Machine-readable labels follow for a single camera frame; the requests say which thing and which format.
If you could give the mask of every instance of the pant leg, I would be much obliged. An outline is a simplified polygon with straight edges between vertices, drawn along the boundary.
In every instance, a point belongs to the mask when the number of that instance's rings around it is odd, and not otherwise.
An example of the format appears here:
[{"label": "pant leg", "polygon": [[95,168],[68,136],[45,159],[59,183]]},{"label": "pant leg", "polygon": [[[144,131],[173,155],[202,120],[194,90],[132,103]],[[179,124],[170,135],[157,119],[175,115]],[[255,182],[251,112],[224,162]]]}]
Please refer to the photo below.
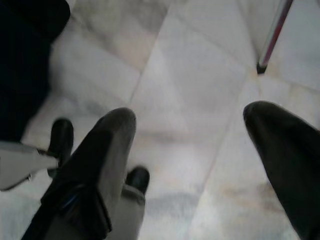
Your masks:
[{"label": "pant leg", "polygon": [[146,199],[136,188],[123,185],[115,221],[107,240],[137,240],[144,219]]}]

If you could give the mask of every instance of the black shoe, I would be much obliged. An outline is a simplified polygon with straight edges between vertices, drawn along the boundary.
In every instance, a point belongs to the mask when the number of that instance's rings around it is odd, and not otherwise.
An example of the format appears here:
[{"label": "black shoe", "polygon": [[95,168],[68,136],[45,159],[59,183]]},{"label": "black shoe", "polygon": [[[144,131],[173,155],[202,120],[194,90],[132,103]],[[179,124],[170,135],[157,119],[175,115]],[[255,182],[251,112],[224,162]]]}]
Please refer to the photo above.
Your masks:
[{"label": "black shoe", "polygon": [[[74,127],[72,123],[65,118],[57,119],[52,125],[47,154],[58,159],[58,167],[60,168],[69,160],[73,146]],[[57,174],[57,170],[49,169],[48,174],[53,178]]]},{"label": "black shoe", "polygon": [[145,195],[147,192],[149,181],[149,171],[143,166],[137,166],[131,172],[129,172],[128,176],[126,177],[125,183],[131,187],[138,189]]}]

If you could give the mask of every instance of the gray trousers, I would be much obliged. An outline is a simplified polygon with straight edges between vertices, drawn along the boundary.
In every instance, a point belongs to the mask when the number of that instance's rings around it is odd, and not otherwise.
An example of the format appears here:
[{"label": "gray trousers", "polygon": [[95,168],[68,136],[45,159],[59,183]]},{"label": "gray trousers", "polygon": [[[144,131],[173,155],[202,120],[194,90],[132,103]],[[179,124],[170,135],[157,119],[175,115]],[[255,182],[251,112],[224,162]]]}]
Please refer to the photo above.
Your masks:
[{"label": "gray trousers", "polygon": [[136,188],[124,184],[115,209],[112,231],[106,240],[137,240],[144,219],[146,198]]}]

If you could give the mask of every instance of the marble floor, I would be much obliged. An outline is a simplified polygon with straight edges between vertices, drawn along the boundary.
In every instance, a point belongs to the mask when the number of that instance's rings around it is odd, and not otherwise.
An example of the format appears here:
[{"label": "marble floor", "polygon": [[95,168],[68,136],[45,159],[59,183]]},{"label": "marble floor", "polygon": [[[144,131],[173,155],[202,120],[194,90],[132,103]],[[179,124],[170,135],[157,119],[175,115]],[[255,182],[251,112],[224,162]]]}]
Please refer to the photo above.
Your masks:
[{"label": "marble floor", "polygon": [[[242,111],[275,102],[320,128],[320,6],[296,0],[267,72],[256,62],[280,0],[69,0],[53,46],[53,92],[23,142],[49,144],[57,117],[75,146],[111,109],[137,115],[128,168],[151,172],[140,240],[297,240]],[[50,184],[0,193],[0,240],[17,240]]]}]

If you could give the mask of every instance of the black leather shoe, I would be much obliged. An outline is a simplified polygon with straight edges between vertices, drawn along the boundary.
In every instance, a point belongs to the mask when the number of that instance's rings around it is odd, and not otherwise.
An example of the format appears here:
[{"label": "black leather shoe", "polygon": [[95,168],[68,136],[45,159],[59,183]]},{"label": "black leather shoe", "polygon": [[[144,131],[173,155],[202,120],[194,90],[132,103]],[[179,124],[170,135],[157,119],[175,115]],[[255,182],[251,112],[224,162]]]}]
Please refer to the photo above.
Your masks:
[{"label": "black leather shoe", "polygon": [[128,176],[126,177],[125,183],[131,187],[138,189],[145,195],[148,189],[149,181],[149,171],[143,166],[137,166],[131,172],[129,172]]},{"label": "black leather shoe", "polygon": [[270,102],[243,112],[251,140],[293,228],[302,240],[320,239],[320,134]]},{"label": "black leather shoe", "polygon": [[[65,118],[57,119],[52,125],[51,140],[47,154],[58,159],[60,168],[69,160],[73,146],[74,127],[72,123]],[[57,171],[56,169],[49,169],[48,174],[53,178]]]}]

